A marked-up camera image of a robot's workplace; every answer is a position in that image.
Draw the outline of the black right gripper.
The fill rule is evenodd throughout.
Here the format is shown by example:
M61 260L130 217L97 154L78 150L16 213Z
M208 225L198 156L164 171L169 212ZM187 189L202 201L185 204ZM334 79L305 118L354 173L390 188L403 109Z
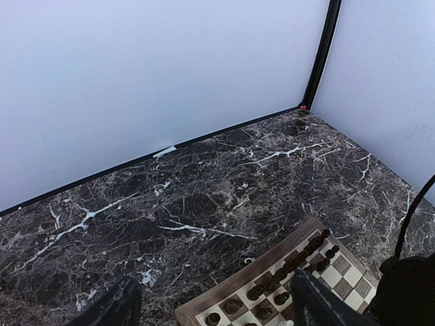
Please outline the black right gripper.
M434 324L434 258L391 257L381 264L373 314L380 325Z

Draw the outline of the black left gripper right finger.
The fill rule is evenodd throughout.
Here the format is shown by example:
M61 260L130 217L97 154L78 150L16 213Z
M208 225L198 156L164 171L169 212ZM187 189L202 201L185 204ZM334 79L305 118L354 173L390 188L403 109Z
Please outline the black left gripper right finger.
M295 325L374 325L321 284L307 270L297 269L292 277Z

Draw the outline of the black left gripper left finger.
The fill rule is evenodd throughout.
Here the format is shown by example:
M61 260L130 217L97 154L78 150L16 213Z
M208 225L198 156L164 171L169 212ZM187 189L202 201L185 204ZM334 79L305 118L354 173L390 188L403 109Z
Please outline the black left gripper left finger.
M139 282L124 276L70 325L139 325L142 293Z

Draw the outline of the wooden chess board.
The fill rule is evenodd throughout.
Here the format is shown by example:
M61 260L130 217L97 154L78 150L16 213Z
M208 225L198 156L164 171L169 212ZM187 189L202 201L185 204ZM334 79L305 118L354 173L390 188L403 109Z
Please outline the wooden chess board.
M294 324L290 283L296 266L306 268L333 294L362 313L377 292L378 280L331 233L310 219L254 262L214 288L175 309L180 325L206 325L212 312L218 325Z

